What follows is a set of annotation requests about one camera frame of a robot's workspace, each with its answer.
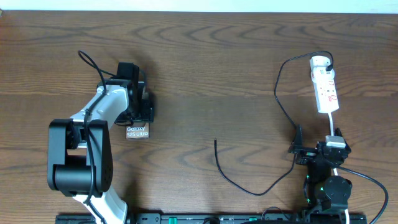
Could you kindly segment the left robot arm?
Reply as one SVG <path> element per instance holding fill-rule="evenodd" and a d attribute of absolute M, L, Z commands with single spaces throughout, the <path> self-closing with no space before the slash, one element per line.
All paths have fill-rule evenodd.
<path fill-rule="evenodd" d="M 83 204 L 87 215 L 58 215 L 56 223 L 134 223 L 128 204 L 112 186 L 109 130 L 124 127 L 126 139 L 149 138 L 154 110 L 144 81 L 110 78 L 92 100 L 68 119 L 49 125 L 47 182 Z"/>

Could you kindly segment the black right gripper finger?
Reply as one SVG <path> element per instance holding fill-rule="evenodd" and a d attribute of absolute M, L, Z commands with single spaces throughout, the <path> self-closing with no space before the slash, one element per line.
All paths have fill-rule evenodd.
<path fill-rule="evenodd" d="M 333 143 L 335 147 L 344 148 L 346 151 L 351 152 L 351 148 L 348 145 L 346 139 L 343 137 L 343 134 L 340 128 L 335 129 L 335 142 Z"/>
<path fill-rule="evenodd" d="M 295 128 L 295 136 L 294 139 L 289 146 L 289 153 L 299 153 L 303 149 L 303 137 L 302 137 L 302 127 L 301 125 L 297 125 Z"/>

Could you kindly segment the bronze Galaxy smartphone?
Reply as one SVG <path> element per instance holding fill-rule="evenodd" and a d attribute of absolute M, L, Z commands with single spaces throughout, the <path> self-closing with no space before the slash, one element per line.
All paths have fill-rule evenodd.
<path fill-rule="evenodd" d="M 126 139 L 149 139 L 149 123 L 134 123 L 126 128 Z"/>

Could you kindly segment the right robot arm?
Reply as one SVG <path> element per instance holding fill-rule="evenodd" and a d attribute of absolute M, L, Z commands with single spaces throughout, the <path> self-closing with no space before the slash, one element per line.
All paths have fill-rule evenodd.
<path fill-rule="evenodd" d="M 295 163 L 307 167 L 303 191 L 308 207 L 298 212 L 297 218 L 305 223 L 345 223 L 345 210 L 353 187 L 352 182 L 333 172 L 335 166 L 344 163 L 351 148 L 339 129 L 333 136 L 326 136 L 315 147 L 303 145 L 302 128 L 296 127 L 289 152 L 295 155 Z"/>

